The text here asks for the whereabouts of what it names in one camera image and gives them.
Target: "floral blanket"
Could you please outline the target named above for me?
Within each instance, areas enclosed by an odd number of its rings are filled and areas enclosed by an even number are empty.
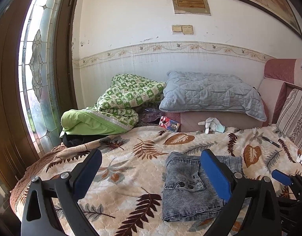
[[[264,141],[262,136],[279,143],[281,148]],[[29,167],[11,198],[12,208],[19,219],[23,216],[29,178],[33,173],[47,180],[71,171],[95,147],[102,151],[103,162],[79,205],[100,236],[204,235],[213,219],[193,222],[164,222],[161,219],[165,160],[172,151],[200,155],[203,149],[210,148],[216,155],[240,155],[245,175],[253,179],[271,177],[274,169],[302,175],[302,164],[296,162],[302,151],[275,126],[248,130],[227,128],[225,133],[208,135],[201,131],[173,133],[159,126],[146,126],[85,145],[56,150],[52,152],[52,159],[49,153],[45,160],[41,159],[42,163]],[[293,198],[288,187],[274,179],[272,182],[277,195]],[[58,200],[53,201],[66,234],[73,235]],[[241,210],[231,235],[239,230],[246,209]]]

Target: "green blanket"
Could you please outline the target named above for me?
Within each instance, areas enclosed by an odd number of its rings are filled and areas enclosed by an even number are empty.
[[[111,135],[125,133],[138,122],[132,109],[163,99],[165,82],[139,75],[115,75],[112,84],[92,107],[69,110],[61,118],[63,131],[69,135]]]

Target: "plastic bag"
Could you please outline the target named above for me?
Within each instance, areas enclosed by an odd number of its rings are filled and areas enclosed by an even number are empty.
[[[163,112],[156,108],[145,108],[141,114],[139,114],[139,118],[144,123],[150,123],[158,120],[163,116]]]

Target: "gray denim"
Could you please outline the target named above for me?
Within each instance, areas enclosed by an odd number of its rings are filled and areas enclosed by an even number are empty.
[[[216,157],[232,172],[243,173],[240,156]],[[218,197],[200,166],[200,156],[172,152],[166,160],[166,170],[162,202],[164,221],[202,221],[219,215],[225,201]]]

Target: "light switch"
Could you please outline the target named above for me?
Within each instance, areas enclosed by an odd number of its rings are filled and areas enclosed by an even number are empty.
[[[172,31],[173,33],[181,33],[182,32],[181,25],[172,25]]]
[[[181,26],[183,34],[193,34],[192,25],[183,25]]]

